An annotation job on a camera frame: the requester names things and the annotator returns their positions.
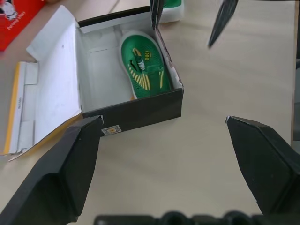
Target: box label sticker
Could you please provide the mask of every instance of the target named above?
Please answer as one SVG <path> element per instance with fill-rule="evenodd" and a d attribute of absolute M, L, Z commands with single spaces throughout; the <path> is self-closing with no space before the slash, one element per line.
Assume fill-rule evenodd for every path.
<path fill-rule="evenodd" d="M 122 132 L 122 130 L 119 127 L 119 125 L 115 125 L 115 126 L 112 126 L 112 127 L 102 129 L 102 132 L 105 136 L 107 136 L 107 135 L 113 135 L 113 134 L 116 134 L 116 133 L 120 133 L 120 132 Z"/>

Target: green sneaker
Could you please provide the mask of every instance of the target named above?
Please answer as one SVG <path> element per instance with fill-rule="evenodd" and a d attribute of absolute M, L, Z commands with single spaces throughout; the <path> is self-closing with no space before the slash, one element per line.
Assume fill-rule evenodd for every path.
<path fill-rule="evenodd" d="M 134 30 L 126 33 L 120 44 L 120 61 L 130 78 L 135 98 L 170 89 L 160 49 L 149 35 Z"/>
<path fill-rule="evenodd" d="M 183 17 L 183 11 L 183 0 L 165 0 L 160 23 L 169 23 L 180 20 Z"/>

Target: shoe label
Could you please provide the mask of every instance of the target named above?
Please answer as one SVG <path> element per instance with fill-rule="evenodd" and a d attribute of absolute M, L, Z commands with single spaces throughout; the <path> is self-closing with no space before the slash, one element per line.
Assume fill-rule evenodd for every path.
<path fill-rule="evenodd" d="M 119 127 L 119 125 L 115 125 L 115 126 L 112 126 L 112 127 L 102 129 L 102 132 L 105 136 L 108 136 L 108 135 L 113 135 L 113 134 L 116 134 L 116 133 L 120 133 L 120 132 L 122 132 L 122 130 Z"/>
<path fill-rule="evenodd" d="M 150 58 L 152 58 L 152 54 L 149 50 L 145 51 L 145 60 L 149 60 Z"/>

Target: shoe box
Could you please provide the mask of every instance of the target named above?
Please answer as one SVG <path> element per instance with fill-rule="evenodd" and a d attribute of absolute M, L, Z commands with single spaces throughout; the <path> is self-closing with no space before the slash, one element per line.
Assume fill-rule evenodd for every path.
<path fill-rule="evenodd" d="M 120 62 L 122 35 L 139 30 L 160 47 L 171 90 L 133 99 Z M 21 155 L 79 117 L 100 116 L 102 136 L 181 116 L 183 85 L 150 7 L 134 8 L 77 22 L 60 6 L 27 48 L 36 63 L 15 70 L 4 154 Z"/>

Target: yellow stripe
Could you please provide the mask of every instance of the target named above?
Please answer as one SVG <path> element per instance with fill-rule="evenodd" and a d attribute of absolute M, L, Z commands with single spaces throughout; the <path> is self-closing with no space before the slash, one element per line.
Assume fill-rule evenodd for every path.
<path fill-rule="evenodd" d="M 142 76 L 141 76 L 141 79 L 140 79 L 140 81 L 139 81 L 139 85 L 140 85 L 140 86 L 142 85 L 142 80 L 143 80 L 143 78 L 142 78 Z"/>
<path fill-rule="evenodd" d="M 135 55 L 142 56 L 139 50 L 137 50 L 136 48 L 134 48 L 132 51 Z"/>
<path fill-rule="evenodd" d="M 161 77 L 160 77 L 160 88 L 163 87 L 163 76 L 164 76 L 164 71 L 161 72 Z"/>
<path fill-rule="evenodd" d="M 143 78 L 143 75 L 142 75 L 142 78 L 141 78 L 141 80 L 142 80 L 142 87 L 143 87 L 143 88 L 145 88 L 145 83 L 144 83 L 144 78 Z"/>
<path fill-rule="evenodd" d="M 142 75 L 142 77 L 144 78 L 144 82 L 145 82 L 145 89 L 148 90 L 148 85 L 147 85 L 147 82 L 146 82 L 146 77 L 145 77 L 145 74 Z"/>
<path fill-rule="evenodd" d="M 150 82 L 149 82 L 149 78 L 148 78 L 147 74 L 146 74 L 146 80 L 147 80 L 147 84 L 148 84 L 148 87 L 149 87 L 149 90 L 150 90 Z"/>
<path fill-rule="evenodd" d="M 5 140 L 3 154 L 8 154 L 10 148 L 11 135 L 13 132 L 13 124 L 14 124 L 14 117 L 15 117 L 15 106 L 16 106 L 17 93 L 18 93 L 19 71 L 20 71 L 20 63 L 18 62 L 15 67 L 15 80 L 14 80 L 13 91 L 11 95 L 8 126 L 7 126 L 6 140 Z"/>

